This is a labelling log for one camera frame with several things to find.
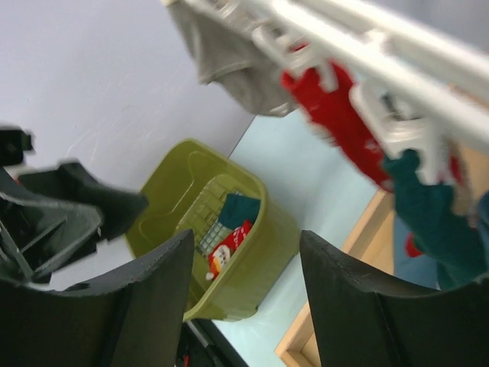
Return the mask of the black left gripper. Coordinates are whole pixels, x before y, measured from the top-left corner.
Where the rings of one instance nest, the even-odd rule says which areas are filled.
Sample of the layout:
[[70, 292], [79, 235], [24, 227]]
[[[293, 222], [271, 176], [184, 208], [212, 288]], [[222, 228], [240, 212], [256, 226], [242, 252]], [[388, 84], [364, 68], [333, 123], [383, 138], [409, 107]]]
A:
[[1, 275], [47, 283], [99, 242], [124, 235], [148, 200], [98, 181], [78, 161], [11, 176], [33, 149], [31, 133], [1, 127]]

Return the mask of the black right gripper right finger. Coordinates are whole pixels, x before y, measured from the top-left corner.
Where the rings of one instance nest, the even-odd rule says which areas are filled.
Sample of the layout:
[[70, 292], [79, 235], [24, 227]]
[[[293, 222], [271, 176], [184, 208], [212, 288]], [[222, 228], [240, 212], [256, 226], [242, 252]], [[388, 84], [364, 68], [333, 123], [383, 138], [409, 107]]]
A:
[[450, 291], [403, 281], [310, 230], [300, 258], [323, 366], [486, 366], [488, 276]]

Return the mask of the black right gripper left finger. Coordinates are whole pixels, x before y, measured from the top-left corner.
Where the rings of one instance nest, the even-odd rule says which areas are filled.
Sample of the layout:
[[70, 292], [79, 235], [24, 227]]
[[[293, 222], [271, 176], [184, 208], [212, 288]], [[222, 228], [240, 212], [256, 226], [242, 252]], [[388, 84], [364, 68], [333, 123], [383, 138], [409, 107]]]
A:
[[3, 366], [172, 366], [193, 266], [186, 230], [65, 291], [1, 279]]

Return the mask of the red santa christmas sock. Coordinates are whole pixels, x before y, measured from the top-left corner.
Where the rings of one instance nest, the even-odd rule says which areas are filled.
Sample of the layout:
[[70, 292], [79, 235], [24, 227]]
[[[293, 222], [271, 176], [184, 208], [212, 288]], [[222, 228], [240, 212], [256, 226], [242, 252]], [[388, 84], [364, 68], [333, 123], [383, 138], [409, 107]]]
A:
[[219, 276], [222, 269], [251, 231], [252, 226], [253, 224], [249, 220], [245, 220], [241, 226], [234, 229], [213, 249], [208, 256], [209, 270], [206, 273], [207, 281], [213, 281]]

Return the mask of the dark green christmas sock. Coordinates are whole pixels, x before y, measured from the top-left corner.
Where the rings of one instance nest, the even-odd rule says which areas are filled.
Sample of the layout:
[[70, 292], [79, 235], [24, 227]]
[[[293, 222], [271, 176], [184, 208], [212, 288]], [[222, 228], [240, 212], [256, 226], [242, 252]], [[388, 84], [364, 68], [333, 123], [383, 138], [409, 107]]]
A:
[[452, 212], [454, 188], [424, 185], [417, 175], [416, 151], [384, 157], [383, 169], [393, 181], [394, 209], [413, 234], [415, 248], [436, 262], [439, 288], [448, 290], [487, 272], [483, 240], [464, 216]]

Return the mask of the white plastic clip hanger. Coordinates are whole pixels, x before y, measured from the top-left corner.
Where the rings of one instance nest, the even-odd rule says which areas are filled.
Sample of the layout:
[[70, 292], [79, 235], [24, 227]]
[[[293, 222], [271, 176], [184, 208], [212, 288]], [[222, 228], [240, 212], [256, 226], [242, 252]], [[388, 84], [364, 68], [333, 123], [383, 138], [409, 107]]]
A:
[[351, 101], [384, 151], [422, 153], [419, 178], [435, 182], [439, 137], [488, 150], [488, 57], [423, 24], [365, 1], [191, 1], [191, 9], [253, 40], [294, 73], [315, 67], [338, 80], [333, 57], [364, 75]]

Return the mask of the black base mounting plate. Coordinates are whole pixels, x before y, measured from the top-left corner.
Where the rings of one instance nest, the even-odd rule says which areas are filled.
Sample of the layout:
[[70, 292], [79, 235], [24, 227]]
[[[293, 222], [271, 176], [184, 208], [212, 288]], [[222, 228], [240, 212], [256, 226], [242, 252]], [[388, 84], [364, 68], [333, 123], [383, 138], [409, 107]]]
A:
[[248, 367], [211, 320], [183, 323], [176, 352], [176, 367]]

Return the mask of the light blue sock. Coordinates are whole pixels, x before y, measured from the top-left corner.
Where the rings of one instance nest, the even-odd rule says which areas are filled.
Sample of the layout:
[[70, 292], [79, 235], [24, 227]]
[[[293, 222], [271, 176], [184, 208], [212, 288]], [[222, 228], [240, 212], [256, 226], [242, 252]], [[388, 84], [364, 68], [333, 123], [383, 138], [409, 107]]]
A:
[[398, 225], [400, 232], [397, 234], [397, 239], [400, 239], [402, 235], [406, 238], [404, 243], [399, 244], [396, 249], [397, 275], [415, 284], [440, 289], [437, 281], [436, 262], [415, 248], [413, 234], [399, 216]]

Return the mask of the olive green plastic bin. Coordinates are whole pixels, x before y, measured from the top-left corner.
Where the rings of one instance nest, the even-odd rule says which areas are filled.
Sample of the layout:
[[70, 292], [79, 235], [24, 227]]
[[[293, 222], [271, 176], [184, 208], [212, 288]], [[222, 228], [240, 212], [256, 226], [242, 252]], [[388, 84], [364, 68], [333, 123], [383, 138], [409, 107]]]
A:
[[[296, 221], [270, 200], [264, 183], [197, 140], [176, 144], [141, 192], [149, 205], [126, 233], [134, 256], [179, 232], [193, 231], [195, 253], [184, 320], [237, 321], [252, 316], [299, 251]], [[231, 232], [218, 221], [230, 194], [259, 200], [259, 212], [222, 273], [208, 281], [208, 257]]]

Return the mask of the grey beige sock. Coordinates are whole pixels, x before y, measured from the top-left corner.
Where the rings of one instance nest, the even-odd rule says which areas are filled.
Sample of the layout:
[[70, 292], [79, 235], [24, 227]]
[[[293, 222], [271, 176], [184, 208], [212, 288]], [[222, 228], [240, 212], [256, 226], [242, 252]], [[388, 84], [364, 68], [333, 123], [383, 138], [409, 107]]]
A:
[[219, 21], [195, 1], [163, 1], [182, 36], [202, 85], [218, 83], [245, 111], [284, 117], [296, 110], [281, 86], [279, 66], [251, 40], [253, 21]]

